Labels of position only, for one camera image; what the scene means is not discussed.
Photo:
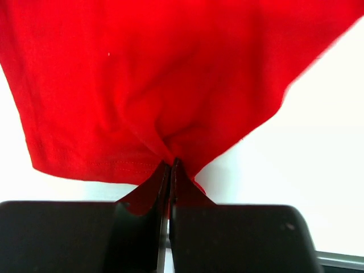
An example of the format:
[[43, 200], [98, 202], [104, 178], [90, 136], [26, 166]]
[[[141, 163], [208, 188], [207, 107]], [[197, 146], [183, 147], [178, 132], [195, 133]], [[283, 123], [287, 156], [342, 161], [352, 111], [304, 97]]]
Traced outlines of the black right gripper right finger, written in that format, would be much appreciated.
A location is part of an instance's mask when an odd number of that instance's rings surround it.
[[322, 272], [308, 225], [289, 205], [218, 205], [171, 170], [169, 239], [176, 272]]

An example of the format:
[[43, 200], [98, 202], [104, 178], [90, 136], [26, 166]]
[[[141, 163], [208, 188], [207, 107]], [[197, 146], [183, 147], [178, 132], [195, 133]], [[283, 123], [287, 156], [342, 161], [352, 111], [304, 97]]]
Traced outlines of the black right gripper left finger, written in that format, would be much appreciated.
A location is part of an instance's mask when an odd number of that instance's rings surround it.
[[170, 170], [114, 202], [2, 202], [1, 271], [163, 272]]

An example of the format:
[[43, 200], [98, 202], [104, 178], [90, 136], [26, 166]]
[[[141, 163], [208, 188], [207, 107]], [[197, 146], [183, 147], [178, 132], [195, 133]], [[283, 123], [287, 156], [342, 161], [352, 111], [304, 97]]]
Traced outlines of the red t-shirt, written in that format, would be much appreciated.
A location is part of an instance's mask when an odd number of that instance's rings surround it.
[[270, 119], [362, 1], [2, 1], [1, 66], [33, 167], [193, 179]]

